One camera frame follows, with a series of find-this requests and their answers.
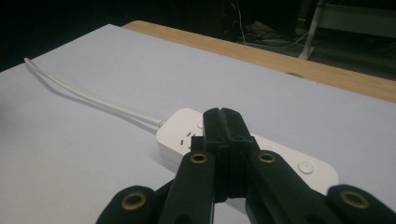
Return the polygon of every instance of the dark background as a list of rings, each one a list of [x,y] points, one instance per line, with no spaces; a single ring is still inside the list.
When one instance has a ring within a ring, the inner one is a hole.
[[[333,0],[335,4],[342,0]],[[106,24],[141,20],[233,40],[243,23],[260,21],[293,35],[302,0],[36,0],[0,2],[0,72]],[[344,5],[396,9],[394,0],[344,0]],[[315,8],[315,1],[310,6]]]

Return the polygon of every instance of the power cord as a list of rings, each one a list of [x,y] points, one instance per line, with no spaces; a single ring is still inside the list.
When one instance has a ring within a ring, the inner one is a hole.
[[[239,29],[241,29],[242,37],[244,39],[244,44],[246,45],[247,41],[245,39],[245,33],[244,29],[242,27],[242,15],[241,15],[241,10],[239,9],[239,1],[236,0],[236,9],[238,10],[238,16],[239,16]]]
[[[138,120],[140,120],[142,122],[145,122],[147,124],[155,125],[155,126],[157,126],[159,128],[161,128],[163,126],[163,124],[165,124],[165,120],[163,120],[163,119],[155,119],[155,118],[152,118],[152,117],[149,117],[149,116],[146,116],[146,115],[142,115],[142,114],[139,114],[137,112],[128,110],[126,108],[123,108],[121,106],[113,105],[113,104],[111,104],[109,102],[94,98],[94,97],[92,97],[92,96],[90,96],[90,95],[88,95],[88,94],[86,94],[84,92],[77,91],[77,90],[73,89],[72,87],[68,86],[67,84],[65,84],[63,81],[61,81],[59,78],[57,78],[53,74],[41,70],[39,67],[34,65],[30,61],[30,59],[25,58],[24,61],[25,61],[26,65],[31,70],[36,72],[38,75],[41,75],[43,77],[48,78],[49,80],[51,80],[52,82],[54,82],[57,85],[61,86],[65,90],[70,91],[71,93],[75,94],[76,96],[78,96],[78,97],[80,97],[80,98],[82,98],[82,99],[84,99],[84,100],[86,100],[88,102],[91,102],[93,104],[105,107],[105,108],[110,109],[112,111],[121,113],[121,114],[126,115],[128,117],[131,117],[133,119],[138,119]]]
[[[246,45],[264,47],[264,48],[269,48],[269,49],[288,49],[288,48],[293,47],[295,45],[304,46],[304,45],[299,44],[299,42],[302,41],[307,35],[308,35],[308,33],[305,33],[300,38],[298,38],[296,41],[291,42],[291,43],[289,41],[286,41],[286,40],[276,40],[276,39],[264,39],[263,40],[263,41],[271,41],[271,42],[275,42],[276,41],[276,42],[289,43],[286,46],[270,46],[270,45],[262,45],[262,44],[255,44],[255,43],[249,43],[249,42],[247,42]]]

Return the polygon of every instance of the white table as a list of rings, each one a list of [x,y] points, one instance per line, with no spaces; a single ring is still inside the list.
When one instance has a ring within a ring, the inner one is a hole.
[[[331,164],[396,210],[396,104],[105,26],[34,59],[69,85],[167,119],[229,107],[249,129]],[[20,64],[0,74],[0,223],[93,223],[121,189],[153,189],[156,129],[85,103]],[[227,204],[215,223],[248,223]]]

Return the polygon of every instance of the black plastic part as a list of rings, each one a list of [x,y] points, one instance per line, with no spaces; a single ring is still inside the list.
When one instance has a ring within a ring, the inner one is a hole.
[[[275,224],[268,208],[255,188],[248,188],[245,210],[252,224]]]
[[[331,187],[325,203],[351,224],[395,224],[396,214],[368,192],[349,185]]]
[[[174,180],[171,180],[168,183],[166,183],[164,186],[155,190],[155,195],[157,196],[157,207],[158,210],[160,211],[163,210],[163,206],[165,204],[166,198],[168,197],[169,191],[172,188],[173,181]]]
[[[231,109],[210,109],[204,113],[204,150],[216,157],[216,203],[246,196],[248,155],[259,150],[242,116]]]
[[[204,138],[202,136],[193,136],[191,138],[191,151],[205,150]]]
[[[152,189],[133,186],[114,196],[97,220],[97,224],[152,224],[159,211]]]
[[[181,161],[160,215],[159,224],[212,223],[215,158],[192,151]]]
[[[248,173],[250,187],[258,191],[275,223],[342,223],[275,152],[253,152]]]

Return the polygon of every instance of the power outlet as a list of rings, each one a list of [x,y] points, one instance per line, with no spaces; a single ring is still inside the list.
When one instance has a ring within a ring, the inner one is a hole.
[[[156,134],[163,156],[179,166],[183,156],[190,152],[191,137],[202,136],[203,126],[202,113],[188,108],[178,110]],[[329,187],[338,184],[338,174],[329,163],[257,134],[251,135],[260,149],[271,150],[282,156],[311,189],[326,195]]]

